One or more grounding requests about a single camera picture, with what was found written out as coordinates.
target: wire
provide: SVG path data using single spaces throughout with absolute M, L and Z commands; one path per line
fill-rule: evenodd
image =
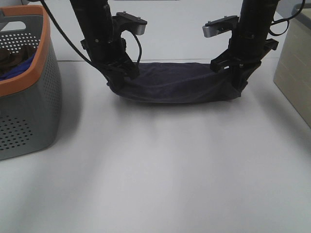
M 131 34 L 133 35 L 133 37 L 135 38 L 137 44 L 138 44 L 138 47 L 139 47 L 139 56 L 138 56 L 138 59 L 137 59 L 137 67 L 139 66 L 139 63 L 140 63 L 140 60 L 141 60 L 141 55 L 142 55 L 142 47 L 141 47 L 141 43 L 138 39 L 138 37 L 133 33 L 131 32 Z
M 283 35 L 284 33 L 287 32 L 289 26 L 290 26 L 290 20 L 297 17 L 303 10 L 303 8 L 305 7 L 305 4 L 306 4 L 306 0 L 302 0 L 302 3 L 301 3 L 301 6 L 300 6 L 300 9 L 298 10 L 298 12 L 296 12 L 296 14 L 292 15 L 291 17 L 288 17 L 288 18 L 283 18 L 283 19 L 279 19 L 277 21 L 274 21 L 273 20 L 273 23 L 271 24 L 271 26 L 273 25 L 276 25 L 276 24 L 279 24 L 279 23 L 283 23 L 283 22 L 287 22 L 287 27 L 286 27 L 286 30 L 283 32 L 283 33 L 280 33 L 280 34 L 277 34 L 277 33 L 274 33 L 271 29 L 269 30 L 269 34 L 272 35 L 272 36 L 279 36 L 279 35 Z
M 89 59 L 87 59 L 87 57 L 85 57 L 79 50 L 77 47 L 75 47 L 75 45 L 72 43 L 72 41 L 68 38 L 68 36 L 64 33 L 64 31 L 61 29 L 61 27 L 59 26 L 59 24 L 57 23 L 56 19 L 54 18 L 52 12 L 50 11 L 49 7 L 47 6 L 47 4 L 45 3 L 44 0 L 40 0 L 42 6 L 44 7 L 44 9 L 46 10 L 46 12 L 48 13 L 49 17 L 51 18 L 53 24 L 55 25 L 55 27 L 57 28 L 57 30 L 59 31 L 59 33 L 61 33 L 61 35 L 63 36 L 63 38 L 67 41 L 67 43 L 73 48 L 73 50 L 75 50 L 75 52 L 83 59 L 85 60 L 87 63 L 89 63 L 91 66 L 93 66 L 94 68 L 97 68 L 96 65 L 94 65 Z

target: plastic basket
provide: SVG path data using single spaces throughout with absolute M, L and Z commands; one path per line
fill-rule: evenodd
M 24 30 L 0 31 L 0 48 L 18 52 L 37 47 L 27 71 L 0 81 L 0 160 L 51 145 L 61 113 L 61 80 L 50 38 L 50 20 L 41 6 L 0 8 L 0 22 L 22 21 Z

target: dark fabric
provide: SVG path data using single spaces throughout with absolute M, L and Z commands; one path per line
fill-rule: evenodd
M 138 78 L 126 78 L 122 89 L 112 91 L 150 103 L 201 103 L 241 96 L 231 85 L 229 69 L 214 73 L 209 64 L 200 63 L 144 63 L 139 69 Z
M 6 79 L 11 79 L 11 78 L 16 77 L 17 75 L 20 75 L 20 74 L 24 73 L 30 67 L 31 63 L 33 62 L 34 57 L 35 57 L 35 54 L 33 54 L 30 58 L 28 58 L 28 60 L 26 60 L 25 62 L 21 63 L 17 67 L 13 68 L 9 72 L 1 75 L 0 76 L 0 81 L 1 80 L 6 80 Z
M 15 77 L 26 71 L 31 65 L 35 51 L 36 49 L 29 45 L 22 46 L 17 53 L 0 49 L 0 80 Z

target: perforated holes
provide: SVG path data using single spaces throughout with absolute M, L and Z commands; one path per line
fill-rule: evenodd
M 12 53 L 18 52 L 24 45 L 29 45 L 36 49 L 39 43 L 40 39 L 31 33 L 8 33 L 0 36 L 0 48 L 12 50 Z M 10 48 L 12 44 L 17 47 L 17 50 Z
M 25 146 L 32 136 L 33 132 L 25 119 L 0 117 L 0 151 Z

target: white surface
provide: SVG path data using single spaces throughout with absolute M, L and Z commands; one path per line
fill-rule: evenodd
M 310 233 L 311 130 L 273 84 L 277 61 L 237 100 L 178 106 L 59 63 L 57 140 L 0 162 L 0 232 Z
M 47 4 L 62 29 L 82 51 L 80 41 L 84 37 L 69 0 L 47 0 Z M 231 33 L 204 38 L 202 26 L 225 15 L 239 16 L 242 0 L 109 1 L 109 4 L 112 15 L 127 11 L 148 21 L 145 34 L 139 36 L 143 46 L 142 60 L 148 61 L 216 58 L 227 48 Z M 273 28 L 278 33 L 284 27 L 276 25 Z M 122 35 L 127 41 L 128 54 L 136 60 L 136 41 L 128 32 Z M 279 48 L 270 52 L 269 58 L 280 57 L 285 35 L 276 39 L 280 42 Z M 53 25 L 52 41 L 58 60 L 81 61 Z

